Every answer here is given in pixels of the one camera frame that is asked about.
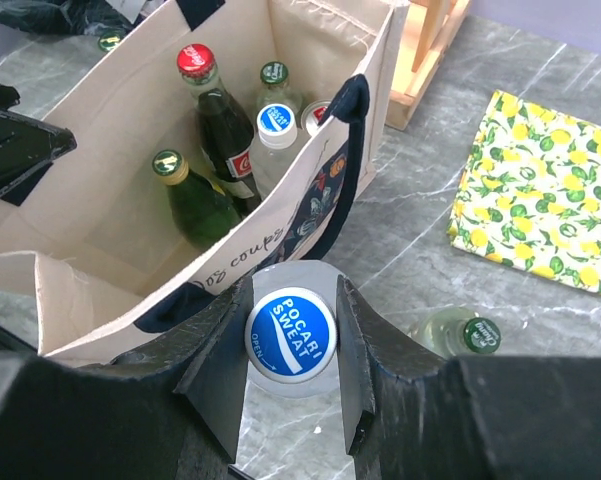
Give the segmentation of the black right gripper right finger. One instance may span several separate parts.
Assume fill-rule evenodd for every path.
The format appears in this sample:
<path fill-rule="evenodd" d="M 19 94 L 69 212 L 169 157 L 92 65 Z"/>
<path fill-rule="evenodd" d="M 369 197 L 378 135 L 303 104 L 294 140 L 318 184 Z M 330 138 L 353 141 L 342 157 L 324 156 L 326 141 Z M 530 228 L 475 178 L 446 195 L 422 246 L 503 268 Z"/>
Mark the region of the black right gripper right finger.
<path fill-rule="evenodd" d="M 601 479 L 601 358 L 444 359 L 337 282 L 346 452 L 360 479 Z"/>

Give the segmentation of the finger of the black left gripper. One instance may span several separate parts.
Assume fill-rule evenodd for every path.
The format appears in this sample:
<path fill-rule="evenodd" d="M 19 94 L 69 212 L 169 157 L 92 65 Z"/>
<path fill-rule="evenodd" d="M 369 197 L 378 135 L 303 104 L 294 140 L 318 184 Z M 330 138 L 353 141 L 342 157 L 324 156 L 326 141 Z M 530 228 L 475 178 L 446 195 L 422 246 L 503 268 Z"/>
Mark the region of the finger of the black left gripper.
<path fill-rule="evenodd" d="M 73 133 L 10 109 L 20 95 L 0 84 L 0 199 L 20 206 L 63 155 L 75 150 Z"/>

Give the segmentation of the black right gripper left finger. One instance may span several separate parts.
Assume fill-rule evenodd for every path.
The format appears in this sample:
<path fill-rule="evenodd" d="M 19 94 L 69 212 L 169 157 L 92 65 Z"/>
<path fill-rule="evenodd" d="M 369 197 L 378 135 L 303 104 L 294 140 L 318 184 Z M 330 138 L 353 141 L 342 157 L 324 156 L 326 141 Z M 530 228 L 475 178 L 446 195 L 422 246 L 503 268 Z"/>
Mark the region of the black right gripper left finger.
<path fill-rule="evenodd" d="M 244 276 L 212 300 L 177 295 L 164 332 L 71 368 L 0 327 L 0 479 L 240 479 L 235 465 L 253 305 Z"/>

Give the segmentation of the beige canvas tote bag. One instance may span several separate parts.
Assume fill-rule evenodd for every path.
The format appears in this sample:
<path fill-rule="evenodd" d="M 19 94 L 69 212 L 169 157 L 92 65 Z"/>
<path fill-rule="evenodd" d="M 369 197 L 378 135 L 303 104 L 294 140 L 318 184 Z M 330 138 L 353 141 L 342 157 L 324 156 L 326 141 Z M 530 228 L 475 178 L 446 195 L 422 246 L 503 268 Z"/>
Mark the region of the beige canvas tote bag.
<path fill-rule="evenodd" d="M 254 268 L 319 259 L 372 177 L 408 5 L 399 1 L 168 1 L 47 114 L 74 151 L 19 205 L 0 200 L 0 290 L 36 300 L 36 352 L 108 362 L 196 313 Z M 312 99 L 317 133 L 280 184 L 204 253 L 170 217 L 149 162 L 172 148 L 200 166 L 193 99 L 176 67 L 194 43 L 254 103 L 279 59 Z"/>

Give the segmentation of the green glass bottle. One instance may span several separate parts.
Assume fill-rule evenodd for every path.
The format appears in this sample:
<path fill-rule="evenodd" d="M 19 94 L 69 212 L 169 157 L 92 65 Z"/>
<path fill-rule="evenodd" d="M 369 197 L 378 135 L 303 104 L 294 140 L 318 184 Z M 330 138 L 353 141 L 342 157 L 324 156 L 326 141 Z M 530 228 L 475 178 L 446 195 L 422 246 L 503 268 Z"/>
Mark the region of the green glass bottle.
<path fill-rule="evenodd" d="M 126 37 L 127 32 L 121 28 L 109 28 L 104 30 L 97 40 L 98 48 L 107 53 L 115 49 Z"/>
<path fill-rule="evenodd" d="M 193 171 L 177 151 L 158 152 L 151 166 L 166 186 L 176 227 L 196 249 L 208 250 L 240 224 L 242 218 L 232 198 L 219 185 Z"/>

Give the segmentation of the dark cola glass bottle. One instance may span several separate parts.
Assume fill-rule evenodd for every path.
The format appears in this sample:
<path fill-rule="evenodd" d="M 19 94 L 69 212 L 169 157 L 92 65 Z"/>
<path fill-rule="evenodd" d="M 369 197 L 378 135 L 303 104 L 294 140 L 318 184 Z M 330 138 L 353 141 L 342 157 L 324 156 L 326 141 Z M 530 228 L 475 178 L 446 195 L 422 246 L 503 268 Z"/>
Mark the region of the dark cola glass bottle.
<path fill-rule="evenodd" d="M 253 124 L 225 88 L 209 47 L 185 46 L 177 55 L 177 67 L 193 97 L 202 153 L 239 214 L 247 217 L 262 202 L 250 162 Z"/>

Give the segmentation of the clear soda water bottle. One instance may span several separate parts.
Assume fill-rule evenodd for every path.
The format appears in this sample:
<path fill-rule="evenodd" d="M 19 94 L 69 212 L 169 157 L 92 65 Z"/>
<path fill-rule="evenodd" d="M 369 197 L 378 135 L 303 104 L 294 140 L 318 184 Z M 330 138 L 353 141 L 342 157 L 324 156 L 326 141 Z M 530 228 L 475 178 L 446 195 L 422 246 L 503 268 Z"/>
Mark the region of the clear soda water bottle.
<path fill-rule="evenodd" d="M 290 84 L 288 67 L 281 61 L 270 61 L 260 70 L 261 88 L 256 100 L 256 112 L 270 104 L 284 104 L 300 118 L 303 96 Z"/>

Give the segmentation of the silver red soda can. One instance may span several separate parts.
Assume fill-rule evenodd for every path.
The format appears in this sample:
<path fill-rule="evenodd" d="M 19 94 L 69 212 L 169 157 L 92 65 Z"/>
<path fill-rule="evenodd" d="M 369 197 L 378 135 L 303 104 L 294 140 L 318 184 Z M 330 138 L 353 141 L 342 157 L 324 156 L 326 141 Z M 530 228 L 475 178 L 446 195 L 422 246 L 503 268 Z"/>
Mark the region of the silver red soda can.
<path fill-rule="evenodd" d="M 301 127 L 311 137 L 319 130 L 320 122 L 330 105 L 329 100 L 318 100 L 310 103 L 302 112 Z"/>

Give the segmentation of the dark patterned hanging jacket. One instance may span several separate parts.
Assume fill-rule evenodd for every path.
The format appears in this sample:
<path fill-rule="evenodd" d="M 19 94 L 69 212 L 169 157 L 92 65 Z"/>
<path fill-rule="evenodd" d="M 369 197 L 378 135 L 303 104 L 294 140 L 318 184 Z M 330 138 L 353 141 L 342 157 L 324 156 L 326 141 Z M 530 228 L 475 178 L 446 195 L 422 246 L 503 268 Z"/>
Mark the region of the dark patterned hanging jacket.
<path fill-rule="evenodd" d="M 2 1 L 0 19 L 5 25 L 37 35 L 99 35 L 105 30 L 128 33 L 164 1 L 141 1 L 133 20 L 108 1 Z"/>

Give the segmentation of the lemon print cloth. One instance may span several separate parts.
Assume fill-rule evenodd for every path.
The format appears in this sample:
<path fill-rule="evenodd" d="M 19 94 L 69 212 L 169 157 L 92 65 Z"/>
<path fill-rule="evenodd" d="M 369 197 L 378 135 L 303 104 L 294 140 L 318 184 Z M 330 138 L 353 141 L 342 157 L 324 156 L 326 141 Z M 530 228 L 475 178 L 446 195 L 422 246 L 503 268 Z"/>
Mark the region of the lemon print cloth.
<path fill-rule="evenodd" d="M 601 295 L 601 126 L 495 91 L 448 234 L 457 249 Z"/>

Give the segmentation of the wooden clothes rack stand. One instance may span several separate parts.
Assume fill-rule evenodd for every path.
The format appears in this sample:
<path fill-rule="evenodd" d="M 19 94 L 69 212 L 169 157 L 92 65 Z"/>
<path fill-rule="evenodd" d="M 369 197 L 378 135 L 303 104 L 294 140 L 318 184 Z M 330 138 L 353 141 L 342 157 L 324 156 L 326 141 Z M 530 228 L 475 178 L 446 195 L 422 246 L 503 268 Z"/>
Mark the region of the wooden clothes rack stand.
<path fill-rule="evenodd" d="M 471 0 L 410 2 L 391 86 L 387 126 L 406 128 L 471 3 Z"/>

